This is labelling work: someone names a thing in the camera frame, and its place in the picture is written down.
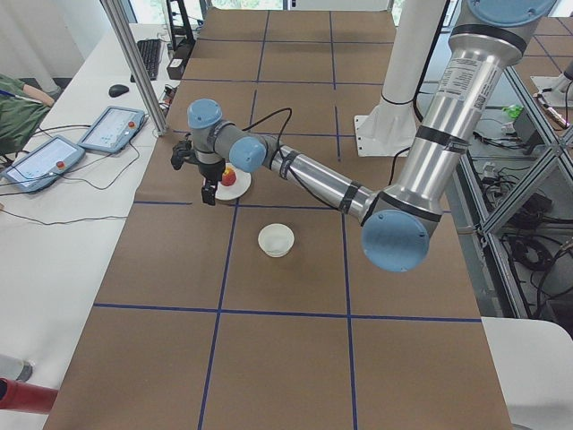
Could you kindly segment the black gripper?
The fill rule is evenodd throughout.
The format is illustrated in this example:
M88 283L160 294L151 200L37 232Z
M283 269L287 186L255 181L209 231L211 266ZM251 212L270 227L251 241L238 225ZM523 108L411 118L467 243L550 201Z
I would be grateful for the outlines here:
M215 206L218 182L222 180L225 171L225 162L219 161L213 164L200 163L198 169L205 178L201 187L202 202L209 206Z

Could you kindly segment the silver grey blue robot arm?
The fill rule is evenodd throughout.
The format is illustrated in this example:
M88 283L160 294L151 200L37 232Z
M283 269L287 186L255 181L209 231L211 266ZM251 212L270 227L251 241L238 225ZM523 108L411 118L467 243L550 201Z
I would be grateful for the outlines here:
M227 164L244 172L268 168L317 200L356 217L366 257L386 271L409 271L429 250L440 222L440 198L506 68L517 64L550 1L465 1L449 36L451 57L418 127L397 181L372 192L278 137L248 133L227 121L212 99L187 110L192 163L213 204Z

